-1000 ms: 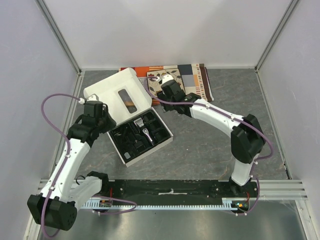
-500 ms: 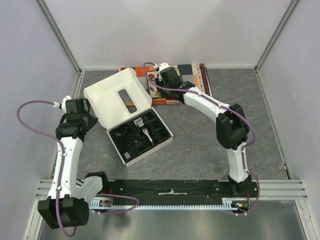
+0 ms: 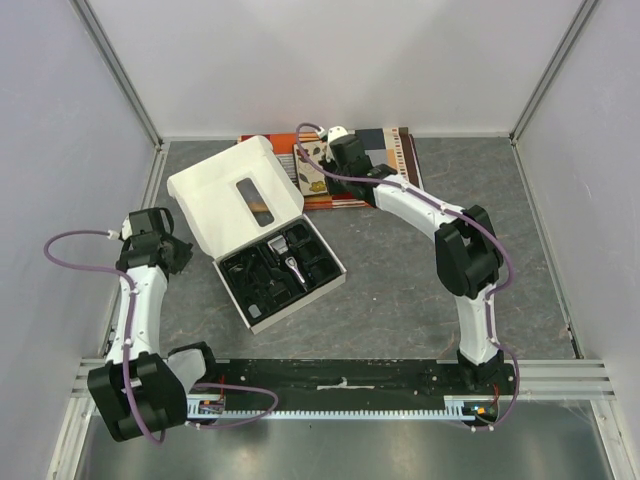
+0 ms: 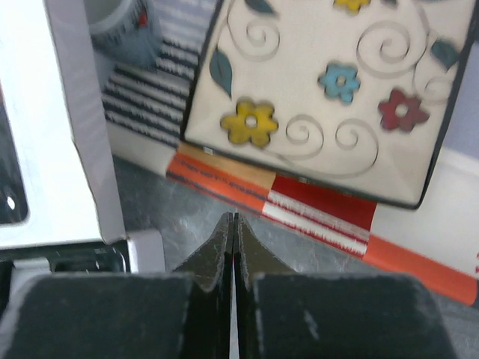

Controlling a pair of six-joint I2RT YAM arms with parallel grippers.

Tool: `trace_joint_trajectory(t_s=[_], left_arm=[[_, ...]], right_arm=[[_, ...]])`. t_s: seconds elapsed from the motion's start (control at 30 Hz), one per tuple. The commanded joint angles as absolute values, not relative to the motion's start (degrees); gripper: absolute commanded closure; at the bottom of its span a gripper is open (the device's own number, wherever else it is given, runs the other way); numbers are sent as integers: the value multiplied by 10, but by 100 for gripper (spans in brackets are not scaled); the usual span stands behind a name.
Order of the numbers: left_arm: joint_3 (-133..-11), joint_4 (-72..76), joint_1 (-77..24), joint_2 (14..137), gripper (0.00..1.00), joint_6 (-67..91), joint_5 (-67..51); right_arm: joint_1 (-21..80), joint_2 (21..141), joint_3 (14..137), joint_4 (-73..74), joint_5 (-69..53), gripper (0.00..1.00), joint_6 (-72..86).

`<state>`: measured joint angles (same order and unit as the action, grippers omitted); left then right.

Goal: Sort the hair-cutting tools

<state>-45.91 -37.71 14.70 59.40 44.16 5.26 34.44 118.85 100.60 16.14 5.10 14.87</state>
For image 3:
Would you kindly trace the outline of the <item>white hair clipper kit box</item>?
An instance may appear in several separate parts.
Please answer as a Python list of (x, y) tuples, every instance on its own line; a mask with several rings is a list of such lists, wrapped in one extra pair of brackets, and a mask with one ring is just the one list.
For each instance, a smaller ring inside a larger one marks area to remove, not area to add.
[[(344, 284), (344, 265), (304, 215), (301, 192), (264, 136), (171, 175), (167, 191), (252, 333)], [(279, 235), (306, 277), (307, 291), (267, 246)]]

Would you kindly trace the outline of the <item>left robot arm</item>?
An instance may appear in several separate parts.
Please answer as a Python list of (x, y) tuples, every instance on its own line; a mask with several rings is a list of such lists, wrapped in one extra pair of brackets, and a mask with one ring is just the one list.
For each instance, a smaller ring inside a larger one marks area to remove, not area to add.
[(186, 422), (189, 390), (211, 392), (220, 371), (204, 342), (174, 349), (168, 357), (160, 354), (169, 279), (193, 256), (192, 244), (175, 237), (171, 212), (164, 207), (131, 212), (119, 237), (118, 321), (105, 363), (89, 372), (87, 386), (115, 441), (144, 436), (160, 443), (168, 429)]

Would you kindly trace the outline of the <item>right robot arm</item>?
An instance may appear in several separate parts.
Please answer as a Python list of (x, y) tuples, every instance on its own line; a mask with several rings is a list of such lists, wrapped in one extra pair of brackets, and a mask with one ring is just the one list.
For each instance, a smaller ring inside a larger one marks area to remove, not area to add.
[(352, 196), (401, 218), (434, 242), (438, 278), (454, 295), (458, 312), (458, 381), (469, 393), (483, 392), (504, 362), (491, 343), (494, 308), (485, 302), (503, 264), (502, 253), (487, 237), (495, 234), (488, 212), (479, 205), (446, 204), (388, 165), (373, 165), (363, 142), (342, 127), (328, 130), (327, 159), (334, 179)]

